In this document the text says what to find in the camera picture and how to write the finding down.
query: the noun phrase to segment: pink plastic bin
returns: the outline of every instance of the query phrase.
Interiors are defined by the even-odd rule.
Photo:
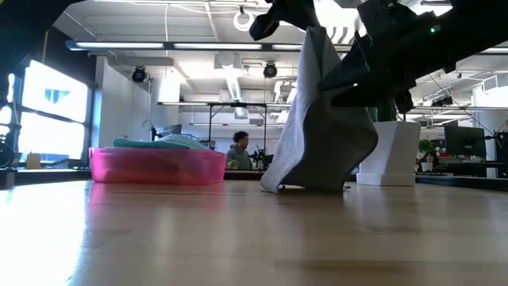
[[[224,180],[225,154],[208,149],[90,148],[97,183],[206,185]]]

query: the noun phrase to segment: teal cloth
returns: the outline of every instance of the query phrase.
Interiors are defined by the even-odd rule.
[[[208,147],[196,140],[176,134],[167,135],[160,138],[158,141],[130,141],[124,138],[117,138],[113,141],[113,147],[140,149],[208,149]]]

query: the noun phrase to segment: computer monitor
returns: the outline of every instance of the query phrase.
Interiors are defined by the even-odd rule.
[[[487,156],[485,133],[482,128],[445,126],[446,153],[450,155]]]
[[[182,125],[177,124],[177,125],[169,126],[167,131],[169,132],[169,134],[181,134],[182,133]]]

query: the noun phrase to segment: man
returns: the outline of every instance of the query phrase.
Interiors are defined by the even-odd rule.
[[[239,170],[252,170],[252,161],[248,157],[248,133],[244,131],[236,132],[233,136],[234,145],[228,151],[228,163],[237,162]]]

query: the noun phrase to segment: gray towel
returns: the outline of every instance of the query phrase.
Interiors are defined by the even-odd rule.
[[[378,134],[367,108],[331,107],[339,91],[320,92],[319,81],[341,62],[323,28],[307,29],[298,65],[298,93],[270,168],[266,191],[280,185],[342,191],[351,171],[375,148]]]

